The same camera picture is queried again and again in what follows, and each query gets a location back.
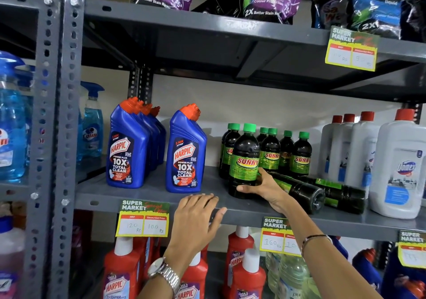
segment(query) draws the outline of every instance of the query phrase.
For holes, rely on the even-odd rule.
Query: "bracelet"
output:
[[[306,239],[304,239],[303,240],[303,242],[302,242],[302,246],[300,247],[300,253],[302,254],[302,258],[303,259],[305,259],[305,257],[303,256],[303,251],[305,250],[305,248],[306,248],[306,244],[310,241],[310,240],[312,240],[312,239],[314,239],[314,238],[323,238],[323,237],[325,237],[325,238],[327,238],[331,243],[333,243],[333,241],[331,240],[331,238],[329,238],[327,235],[325,235],[325,234],[317,234],[317,235],[310,235],[310,236],[308,236]]]

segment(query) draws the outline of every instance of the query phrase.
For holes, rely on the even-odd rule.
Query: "blue detergent pouch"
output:
[[[158,138],[158,165],[161,165],[164,162],[164,152],[166,150],[166,128],[161,122],[157,119],[158,112],[160,107],[153,107],[148,115],[148,117],[154,122],[157,128],[160,130],[160,136]]]
[[[348,251],[343,247],[343,245],[340,243],[340,237],[339,236],[333,236],[329,235],[331,240],[333,241],[333,245],[339,250],[340,253],[346,258],[346,260],[349,257]]]
[[[170,120],[166,189],[171,193],[201,191],[207,136],[196,123],[200,113],[196,104],[189,104]]]
[[[351,30],[400,39],[401,0],[348,1]]]
[[[29,154],[31,151],[31,130],[32,130],[32,111],[34,105],[34,94],[32,92],[33,76],[35,66],[21,65],[15,67],[15,74],[18,78],[19,92],[25,108],[25,131],[27,136],[27,150],[25,165],[29,166]]]
[[[88,81],[82,81],[81,85],[88,90],[83,119],[83,155],[100,157],[104,141],[104,118],[98,102],[98,92],[104,91],[104,88]]]
[[[106,161],[106,181],[110,186],[140,188],[144,184],[150,134],[138,123],[137,102],[137,97],[124,100],[111,114]]]
[[[378,293],[380,293],[382,278],[372,264],[375,255],[375,249],[362,250],[352,259],[352,266]]]
[[[380,295],[384,299],[399,299],[398,294],[407,280],[426,283],[426,270],[403,267],[398,258],[398,247],[395,247],[388,256]]]
[[[25,106],[15,74],[21,65],[20,58],[0,51],[0,180],[14,180],[25,172]]]
[[[150,150],[149,166],[150,171],[157,169],[158,164],[158,142],[160,137],[160,130],[157,128],[155,123],[148,117],[152,108],[152,104],[144,105],[143,101],[138,102],[138,117],[142,120],[143,124],[151,134],[150,144],[148,146]]]

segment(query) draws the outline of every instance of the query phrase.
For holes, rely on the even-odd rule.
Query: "silver watch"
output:
[[[179,276],[165,262],[166,258],[156,259],[148,268],[148,276],[151,279],[156,274],[162,275],[173,289],[173,294],[176,295],[181,286]]]

